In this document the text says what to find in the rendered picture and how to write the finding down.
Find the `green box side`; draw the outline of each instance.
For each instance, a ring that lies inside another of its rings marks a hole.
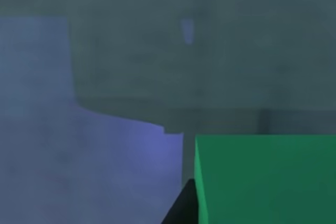
[[[198,143],[196,138],[195,144],[195,183],[196,183],[196,191],[198,197],[198,224],[208,224],[208,210],[205,200],[204,186],[203,186],[203,177],[202,177],[202,168],[200,164],[198,154]]]
[[[335,136],[197,136],[196,142],[206,224],[336,223]]]

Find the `green rectangle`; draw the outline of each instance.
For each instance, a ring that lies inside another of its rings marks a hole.
[[[335,224],[336,136],[196,138],[199,224]]]

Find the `gray surface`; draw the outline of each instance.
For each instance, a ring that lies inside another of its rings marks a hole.
[[[65,18],[0,18],[0,223],[157,224],[182,136],[75,100]]]

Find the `blue floor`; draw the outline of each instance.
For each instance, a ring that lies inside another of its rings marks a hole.
[[[64,18],[0,19],[0,223],[157,224],[182,136],[84,110]]]

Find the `green block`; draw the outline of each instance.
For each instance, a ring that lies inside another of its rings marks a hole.
[[[335,224],[336,136],[197,136],[199,224]]]

